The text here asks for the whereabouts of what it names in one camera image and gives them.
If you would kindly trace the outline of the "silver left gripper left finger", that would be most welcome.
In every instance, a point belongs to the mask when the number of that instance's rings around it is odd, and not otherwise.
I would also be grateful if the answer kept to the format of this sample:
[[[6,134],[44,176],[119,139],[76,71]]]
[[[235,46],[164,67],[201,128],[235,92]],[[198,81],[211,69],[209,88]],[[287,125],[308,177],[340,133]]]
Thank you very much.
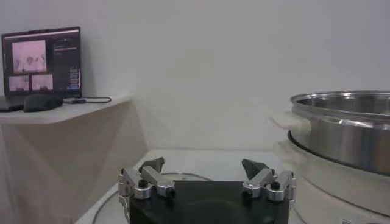
[[[138,170],[124,167],[118,175],[118,190],[122,197],[135,197],[146,200],[152,196],[155,188],[159,196],[170,198],[175,196],[175,183],[161,174],[165,163],[163,157],[145,161]]]

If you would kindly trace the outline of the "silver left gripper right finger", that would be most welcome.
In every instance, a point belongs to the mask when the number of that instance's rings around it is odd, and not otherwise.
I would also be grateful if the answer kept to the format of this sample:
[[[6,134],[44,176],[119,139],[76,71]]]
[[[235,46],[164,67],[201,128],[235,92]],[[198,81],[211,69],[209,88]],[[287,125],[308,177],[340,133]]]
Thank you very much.
[[[277,174],[265,163],[242,159],[248,180],[242,184],[243,194],[249,198],[266,196],[270,201],[295,201],[296,178],[292,171]]]

